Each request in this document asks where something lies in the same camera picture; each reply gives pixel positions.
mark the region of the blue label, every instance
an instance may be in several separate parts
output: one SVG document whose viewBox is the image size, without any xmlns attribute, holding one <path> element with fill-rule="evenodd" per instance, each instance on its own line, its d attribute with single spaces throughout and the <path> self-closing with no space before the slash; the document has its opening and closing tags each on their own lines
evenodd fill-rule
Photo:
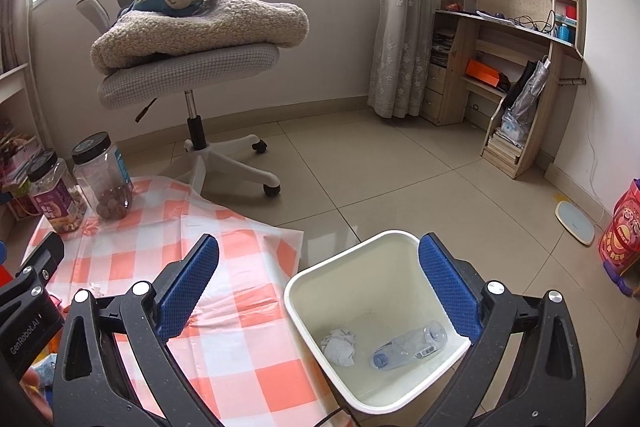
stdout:
<svg viewBox="0 0 640 427">
<path fill-rule="evenodd" d="M 116 155 L 116 162 L 118 162 L 118 165 L 120 166 L 120 172 L 122 174 L 122 177 L 125 183 L 129 185 L 129 188 L 131 190 L 133 190 L 133 183 L 131 183 L 131 178 L 129 178 L 129 173 L 127 172 L 127 168 L 124 166 L 124 160 L 122 159 L 122 154 L 120 154 L 120 151 L 118 149 L 116 149 L 115 155 Z"/>
</svg>

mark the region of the white trash bin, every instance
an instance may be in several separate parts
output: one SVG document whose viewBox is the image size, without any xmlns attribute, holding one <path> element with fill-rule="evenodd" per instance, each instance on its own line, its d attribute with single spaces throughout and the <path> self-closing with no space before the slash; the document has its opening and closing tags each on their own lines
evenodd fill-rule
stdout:
<svg viewBox="0 0 640 427">
<path fill-rule="evenodd" d="M 368 414 L 400 409 L 440 378 L 471 346 L 453 328 L 418 262 L 417 237 L 383 232 L 297 274 L 285 289 L 285 306 L 322 370 L 345 400 Z M 373 352 L 392 338 L 439 321 L 447 345 L 404 367 L 370 366 Z M 331 330 L 356 335 L 355 364 L 332 365 L 320 342 Z"/>
</svg>

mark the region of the bottle label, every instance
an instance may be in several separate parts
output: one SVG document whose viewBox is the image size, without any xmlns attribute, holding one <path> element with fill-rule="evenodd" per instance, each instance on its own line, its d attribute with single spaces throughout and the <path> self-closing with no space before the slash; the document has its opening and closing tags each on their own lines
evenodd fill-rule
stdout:
<svg viewBox="0 0 640 427">
<path fill-rule="evenodd" d="M 418 351 L 415 354 L 416 359 L 426 359 L 431 353 L 434 353 L 436 350 L 436 346 L 425 347 L 423 350 Z"/>
<path fill-rule="evenodd" d="M 33 200 L 53 227 L 73 223 L 78 214 L 76 204 L 62 179 L 48 192 L 34 196 Z"/>
<path fill-rule="evenodd" d="M 122 178 L 125 183 L 129 186 L 131 190 L 133 190 L 133 183 L 131 182 L 131 178 L 129 178 L 129 173 L 127 172 L 127 168 L 124 166 L 124 160 L 122 159 L 122 154 L 120 154 L 120 150 L 116 149 L 115 152 L 116 162 L 118 162 L 118 166 L 120 167 L 120 173 L 122 174 Z"/>
</svg>

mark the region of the purple label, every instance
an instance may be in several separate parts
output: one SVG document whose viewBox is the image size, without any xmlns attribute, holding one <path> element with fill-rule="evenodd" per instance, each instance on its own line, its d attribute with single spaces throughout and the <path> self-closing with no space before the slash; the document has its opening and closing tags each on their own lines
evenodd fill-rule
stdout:
<svg viewBox="0 0 640 427">
<path fill-rule="evenodd" d="M 49 192 L 38 194 L 33 199 L 40 206 L 47 219 L 66 217 L 70 211 L 75 212 L 75 204 L 62 179 Z"/>
</svg>

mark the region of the tablecloth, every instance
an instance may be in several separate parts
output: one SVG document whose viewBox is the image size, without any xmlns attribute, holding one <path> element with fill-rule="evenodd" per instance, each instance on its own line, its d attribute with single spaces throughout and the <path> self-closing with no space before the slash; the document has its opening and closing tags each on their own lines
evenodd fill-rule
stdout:
<svg viewBox="0 0 640 427">
<path fill-rule="evenodd" d="M 283 302 L 302 232 L 247 219 L 160 176 L 134 179 L 134 192 L 125 219 L 107 223 L 89 210 L 80 229 L 63 235 L 65 258 L 47 290 L 63 305 L 80 288 L 125 293 L 137 281 L 153 281 L 209 233 L 220 245 L 218 269 L 180 337 L 168 342 L 194 389 L 226 427 L 313 427 L 335 410 Z M 50 230 L 41 220 L 27 255 Z M 118 347 L 143 406 L 161 415 L 126 337 Z M 351 421 L 341 412 L 325 425 Z"/>
</svg>

